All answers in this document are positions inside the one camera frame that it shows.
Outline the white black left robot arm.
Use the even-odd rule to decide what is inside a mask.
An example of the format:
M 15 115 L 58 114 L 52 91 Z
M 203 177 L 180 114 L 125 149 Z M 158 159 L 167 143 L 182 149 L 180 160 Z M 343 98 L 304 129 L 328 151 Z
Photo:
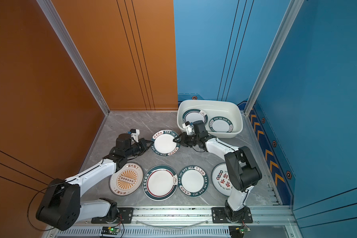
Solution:
M 99 198 L 82 202 L 81 197 L 103 179 L 120 171 L 129 160 L 143 155 L 153 141 L 138 137 L 137 130 L 122 133 L 109 154 L 91 168 L 67 179 L 54 179 L 44 189 L 36 211 L 36 219 L 58 230 L 65 231 L 76 222 L 98 218 L 106 223 L 120 219 L 115 201 Z

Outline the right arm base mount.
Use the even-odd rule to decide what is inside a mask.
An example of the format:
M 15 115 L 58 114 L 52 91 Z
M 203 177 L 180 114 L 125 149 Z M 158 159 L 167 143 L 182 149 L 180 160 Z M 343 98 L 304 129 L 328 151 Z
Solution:
M 213 207 L 212 221 L 215 224 L 220 223 L 245 223 L 252 224 L 253 218 L 250 208 L 245 206 L 239 211 L 233 211 L 228 207 Z

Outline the orange sunburst plate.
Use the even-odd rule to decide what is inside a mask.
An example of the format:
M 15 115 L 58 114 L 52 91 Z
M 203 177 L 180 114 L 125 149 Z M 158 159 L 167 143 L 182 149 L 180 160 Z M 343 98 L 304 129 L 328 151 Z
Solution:
M 139 164 L 127 163 L 110 177 L 110 190 L 117 196 L 130 195 L 141 186 L 143 178 L 143 169 Z

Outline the green lettered rim plate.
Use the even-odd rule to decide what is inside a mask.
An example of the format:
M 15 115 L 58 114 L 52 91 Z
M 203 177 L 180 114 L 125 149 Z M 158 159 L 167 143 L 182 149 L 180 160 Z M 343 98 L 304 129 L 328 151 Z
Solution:
M 209 178 L 204 169 L 196 165 L 184 167 L 178 174 L 178 187 L 186 196 L 199 197 L 209 187 Z
M 213 132 L 231 133 L 234 125 L 228 118 L 218 116 L 209 121 L 209 127 Z
M 152 136 L 152 151 L 158 156 L 172 156 L 180 149 L 180 144 L 174 142 L 174 139 L 178 137 L 175 131 L 161 130 L 156 132 Z

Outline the small green red rim plate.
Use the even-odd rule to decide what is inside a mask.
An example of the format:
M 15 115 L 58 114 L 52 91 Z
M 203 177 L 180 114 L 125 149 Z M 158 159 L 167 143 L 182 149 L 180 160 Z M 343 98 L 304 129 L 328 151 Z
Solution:
M 204 124 L 208 122 L 208 116 L 205 111 L 201 109 L 189 109 L 186 110 L 182 115 L 182 121 L 184 123 L 193 123 L 196 121 L 203 121 Z

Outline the white plate red characters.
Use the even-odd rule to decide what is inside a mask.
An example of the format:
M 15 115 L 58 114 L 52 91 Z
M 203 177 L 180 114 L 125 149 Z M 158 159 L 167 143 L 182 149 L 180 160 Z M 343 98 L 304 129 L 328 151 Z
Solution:
M 221 163 L 213 169 L 211 180 L 218 192 L 227 197 L 231 195 L 233 185 L 230 181 L 226 163 Z

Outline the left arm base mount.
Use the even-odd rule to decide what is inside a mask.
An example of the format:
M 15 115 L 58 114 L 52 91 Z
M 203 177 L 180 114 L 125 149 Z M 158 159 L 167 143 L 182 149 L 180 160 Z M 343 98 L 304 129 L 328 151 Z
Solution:
M 131 224 L 133 218 L 134 208 L 132 207 L 123 207 L 117 208 L 117 214 L 115 217 L 110 215 L 106 217 L 96 217 L 91 219 L 92 224 Z

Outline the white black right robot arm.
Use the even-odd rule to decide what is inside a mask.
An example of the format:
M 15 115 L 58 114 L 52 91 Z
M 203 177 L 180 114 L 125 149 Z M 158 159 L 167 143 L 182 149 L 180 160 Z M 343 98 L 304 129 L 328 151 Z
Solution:
M 249 147 L 229 145 L 211 135 L 203 121 L 184 124 L 185 132 L 173 139 L 184 147 L 198 146 L 205 152 L 217 155 L 225 160 L 229 180 L 232 184 L 231 195 L 225 202 L 226 219 L 231 223 L 241 223 L 250 214 L 246 200 L 257 183 L 262 179 L 262 172 Z

